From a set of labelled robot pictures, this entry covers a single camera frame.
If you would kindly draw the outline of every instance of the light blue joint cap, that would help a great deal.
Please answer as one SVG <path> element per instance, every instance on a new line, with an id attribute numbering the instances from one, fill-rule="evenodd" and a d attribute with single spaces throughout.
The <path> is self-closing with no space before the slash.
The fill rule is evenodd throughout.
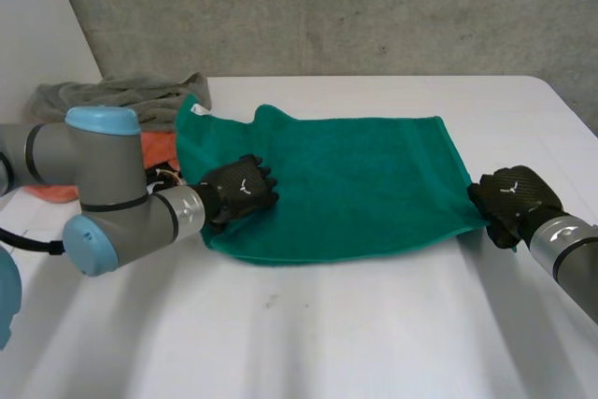
<path id="1" fill-rule="evenodd" d="M 0 247 L 0 349 L 10 339 L 10 323 L 21 310 L 22 285 L 19 269 L 12 257 Z"/>
<path id="2" fill-rule="evenodd" d="M 102 135 L 138 135 L 137 115 L 128 107 L 71 107 L 64 119 L 73 128 Z"/>
<path id="3" fill-rule="evenodd" d="M 119 267 L 119 256 L 104 231 L 82 215 L 66 222 L 63 245 L 71 262 L 84 275 L 100 276 Z"/>

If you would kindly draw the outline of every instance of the white label tag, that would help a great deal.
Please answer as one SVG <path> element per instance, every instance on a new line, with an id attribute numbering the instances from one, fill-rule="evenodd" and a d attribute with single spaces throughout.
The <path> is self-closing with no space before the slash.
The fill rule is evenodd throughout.
<path id="1" fill-rule="evenodd" d="M 209 115 L 209 113 L 210 113 L 207 109 L 202 107 L 199 103 L 195 103 L 191 107 L 191 112 L 197 116 L 206 116 L 206 115 Z"/>

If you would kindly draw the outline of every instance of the gray robot arm segment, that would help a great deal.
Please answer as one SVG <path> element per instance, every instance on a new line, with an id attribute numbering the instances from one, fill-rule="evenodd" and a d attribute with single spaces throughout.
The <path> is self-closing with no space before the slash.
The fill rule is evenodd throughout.
<path id="1" fill-rule="evenodd" d="M 598 323 L 598 230 L 563 215 L 541 223 L 526 243 L 538 263 Z"/>
<path id="2" fill-rule="evenodd" d="M 206 220 L 191 187 L 148 195 L 135 113 L 100 109 L 82 124 L 67 117 L 67 123 L 0 125 L 0 195 L 27 185 L 78 187 L 81 215 L 65 225 L 64 249 L 89 276 L 198 233 Z M 121 128 L 103 127 L 123 119 Z"/>

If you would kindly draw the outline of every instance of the gray towel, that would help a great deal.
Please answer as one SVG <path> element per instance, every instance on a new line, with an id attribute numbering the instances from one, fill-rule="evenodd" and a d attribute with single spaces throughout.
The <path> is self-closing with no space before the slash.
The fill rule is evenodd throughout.
<path id="1" fill-rule="evenodd" d="M 31 96 L 27 112 L 39 121 L 64 121 L 71 107 L 129 107 L 143 131 L 175 131 L 183 100 L 192 93 L 206 109 L 212 108 L 207 80 L 196 72 L 177 83 L 149 74 L 105 77 L 98 84 L 41 84 Z"/>

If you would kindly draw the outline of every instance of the orange cloth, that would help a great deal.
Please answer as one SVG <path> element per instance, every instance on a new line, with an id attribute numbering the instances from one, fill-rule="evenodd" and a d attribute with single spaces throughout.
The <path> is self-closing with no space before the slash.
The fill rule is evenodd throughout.
<path id="1" fill-rule="evenodd" d="M 141 133 L 141 149 L 145 168 L 169 163 L 174 169 L 180 170 L 174 133 Z M 25 190 L 51 203 L 66 203 L 78 198 L 77 188 L 74 186 L 26 187 Z"/>

